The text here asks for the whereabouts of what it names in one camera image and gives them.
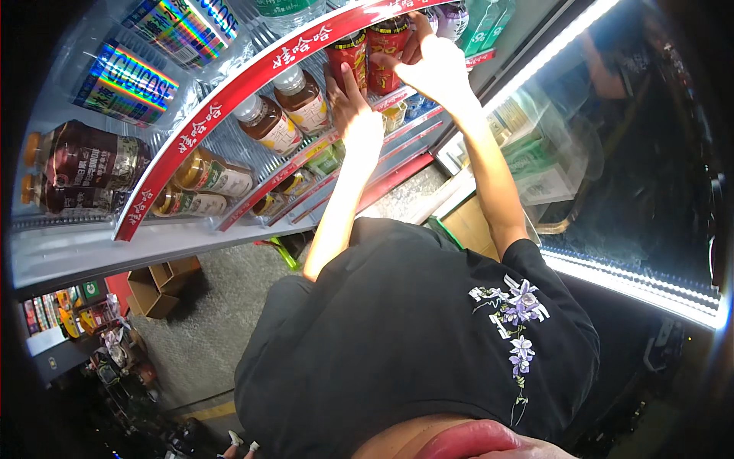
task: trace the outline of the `white sneaker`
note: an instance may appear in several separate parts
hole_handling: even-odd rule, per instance
[[[229,430],[230,438],[232,438],[232,444],[236,447],[242,446],[244,443],[244,440],[239,438],[239,435],[237,435],[233,430]]]

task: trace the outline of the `red can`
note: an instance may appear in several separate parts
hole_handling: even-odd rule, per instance
[[[344,78],[341,75],[341,63],[346,62],[352,68],[357,87],[367,87],[367,32],[357,30],[325,49],[329,58],[331,73],[336,79],[339,89],[344,91]]]
[[[367,44],[370,53],[385,53],[400,59],[403,48],[410,36],[409,21],[406,15],[387,19],[370,26],[367,31]],[[370,65],[368,77],[369,90],[377,95],[392,93],[400,86],[400,78],[379,65]]]

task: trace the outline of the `led light strip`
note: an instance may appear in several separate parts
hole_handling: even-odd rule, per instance
[[[693,320],[706,327],[718,329],[726,322],[726,316],[717,314],[713,309],[703,308],[701,305],[697,305],[686,298],[663,292],[655,287],[634,283],[633,281],[618,278],[607,272],[600,272],[594,268],[558,259],[549,256],[548,252],[543,253],[543,258],[548,266],[555,271],[563,272],[575,278],[584,279],[598,286],[642,300],[652,306]]]
[[[708,296],[706,294],[703,294],[703,293],[700,293],[700,292],[696,292],[694,290],[690,290],[690,289],[687,289],[685,287],[677,286],[677,285],[674,285],[672,283],[668,283],[668,282],[665,282],[665,281],[660,281],[658,279],[651,278],[651,277],[648,277],[646,275],[640,275],[640,274],[636,274],[634,272],[629,272],[629,271],[621,270],[620,268],[615,268],[613,266],[609,266],[608,264],[602,264],[602,263],[599,263],[598,261],[585,260],[585,259],[582,259],[582,258],[579,258],[579,257],[575,257],[575,256],[564,255],[563,253],[558,253],[558,252],[555,252],[555,251],[550,251],[548,249],[541,249],[541,253],[543,253],[544,255],[554,256],[556,258],[564,259],[566,261],[571,261],[572,263],[583,264],[585,266],[594,268],[596,270],[609,271],[609,272],[611,272],[613,274],[625,276],[627,278],[632,278],[632,279],[634,279],[636,281],[641,281],[641,282],[645,282],[645,283],[651,283],[653,285],[658,285],[658,286],[663,287],[664,289],[673,290],[675,292],[680,292],[680,293],[686,294],[686,295],[688,295],[690,297],[699,298],[700,300],[708,301],[709,303],[712,303],[714,305],[718,305],[719,304],[719,300],[718,299],[716,299],[714,297],[710,297],[710,296]]]
[[[568,43],[571,43],[580,33],[609,11],[619,0],[597,0],[591,4],[583,13],[568,24],[552,41],[541,50],[517,75],[515,75],[492,99],[484,106],[486,113],[496,109],[505,102],[520,86],[525,84],[543,65],[547,64],[553,56],[558,54]]]

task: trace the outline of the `gray carpet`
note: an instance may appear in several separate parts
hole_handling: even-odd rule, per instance
[[[399,219],[446,180],[428,166],[378,200],[365,214]],[[305,253],[300,257],[303,262]],[[189,405],[234,387],[234,369],[250,339],[270,286],[288,269],[271,247],[239,245],[199,255],[203,279],[166,320],[132,317],[145,339],[165,410]]]

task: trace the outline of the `black t-shirt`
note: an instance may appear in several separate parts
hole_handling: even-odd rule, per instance
[[[371,221],[384,220],[355,230]],[[268,459],[347,458],[436,413],[557,437],[595,378],[599,343],[538,247],[516,241],[500,264],[442,248],[426,228],[388,227],[332,260],[245,351],[235,403],[248,435]]]

